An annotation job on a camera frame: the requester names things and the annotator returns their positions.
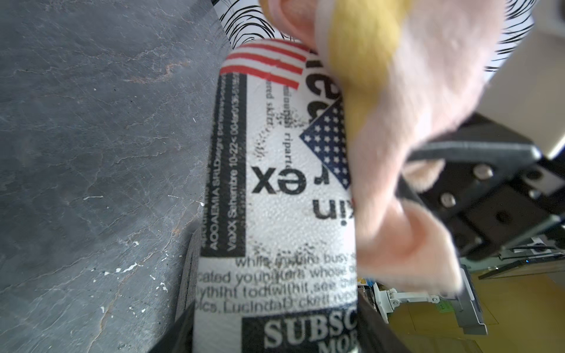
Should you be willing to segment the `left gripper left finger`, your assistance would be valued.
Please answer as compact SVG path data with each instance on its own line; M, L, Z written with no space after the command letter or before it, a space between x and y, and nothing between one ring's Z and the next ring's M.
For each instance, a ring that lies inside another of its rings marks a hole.
M149 353L191 353L193 351L194 308L195 302L192 302L172 328L149 350Z

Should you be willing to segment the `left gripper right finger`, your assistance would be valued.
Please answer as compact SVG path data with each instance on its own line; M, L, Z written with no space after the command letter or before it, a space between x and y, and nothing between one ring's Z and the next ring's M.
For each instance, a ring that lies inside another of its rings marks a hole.
M410 353L407 346L393 333L381 315L358 291L358 345L364 353Z

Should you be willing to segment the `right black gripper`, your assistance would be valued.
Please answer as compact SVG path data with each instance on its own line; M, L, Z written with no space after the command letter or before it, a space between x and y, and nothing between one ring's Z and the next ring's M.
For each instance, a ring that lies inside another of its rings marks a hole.
M538 235L564 231L564 156L543 157L528 138L480 114L416 150L411 162L444 160L428 191L399 180L450 231L458 253L482 260Z

